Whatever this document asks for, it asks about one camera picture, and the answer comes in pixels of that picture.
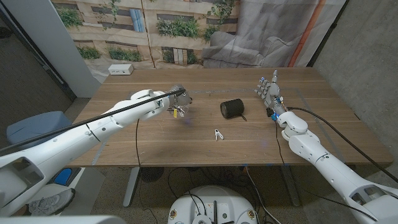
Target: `blue chair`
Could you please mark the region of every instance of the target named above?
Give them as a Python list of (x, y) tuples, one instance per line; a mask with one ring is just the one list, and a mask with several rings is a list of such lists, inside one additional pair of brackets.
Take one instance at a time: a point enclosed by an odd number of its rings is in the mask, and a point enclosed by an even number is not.
[[(72, 122), (64, 115), (62, 111), (52, 111), (42, 113), (30, 118), (23, 119), (7, 127), (7, 140), (10, 144), (19, 143), (23, 140), (30, 139), (41, 134), (45, 134), (60, 128), (71, 125)], [(27, 149), (38, 144), (42, 144), (59, 134), (54, 134), (47, 138), (43, 138), (29, 144), (20, 146), (20, 149)]]

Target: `small tool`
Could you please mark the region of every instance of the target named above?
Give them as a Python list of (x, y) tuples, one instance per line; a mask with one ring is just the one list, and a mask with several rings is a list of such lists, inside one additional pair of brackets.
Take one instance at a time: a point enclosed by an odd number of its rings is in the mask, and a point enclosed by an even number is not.
[(217, 136), (219, 136), (221, 140), (224, 140), (224, 136), (217, 129), (215, 130), (215, 134), (216, 134), (216, 141), (217, 141)]

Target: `black cylinder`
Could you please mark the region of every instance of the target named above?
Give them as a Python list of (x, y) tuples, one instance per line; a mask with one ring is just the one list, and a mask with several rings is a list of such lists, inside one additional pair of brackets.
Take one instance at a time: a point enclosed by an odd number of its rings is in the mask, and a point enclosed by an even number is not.
[(243, 102), (241, 99), (236, 99), (221, 103), (220, 110), (224, 118), (242, 116), (244, 111)]

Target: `orange pipe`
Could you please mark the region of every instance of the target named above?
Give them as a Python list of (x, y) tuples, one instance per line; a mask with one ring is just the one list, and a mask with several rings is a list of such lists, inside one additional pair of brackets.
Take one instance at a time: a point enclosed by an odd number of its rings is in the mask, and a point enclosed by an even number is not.
[(297, 60), (297, 57), (299, 56), (301, 50), (303, 49), (304, 43), (305, 41), (308, 39), (308, 36), (311, 33), (312, 28), (314, 27), (315, 23), (318, 20), (319, 14), (321, 14), (321, 11), (323, 9), (323, 6), (325, 5), (326, 0), (319, 0), (318, 5), (316, 6), (310, 22), (308, 22), (307, 28), (305, 28), (305, 31), (303, 33), (303, 35), (301, 36), (300, 42), (298, 43), (298, 46), (296, 48), (296, 50), (293, 53), (292, 58), (290, 59), (290, 62), (288, 64), (288, 67), (293, 67), (294, 63)]

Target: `printed backdrop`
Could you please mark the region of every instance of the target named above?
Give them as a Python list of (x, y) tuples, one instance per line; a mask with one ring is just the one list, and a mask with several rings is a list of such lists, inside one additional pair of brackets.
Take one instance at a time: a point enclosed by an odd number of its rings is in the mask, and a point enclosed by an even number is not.
[(52, 0), (93, 76), (134, 69), (304, 67), (345, 0)]

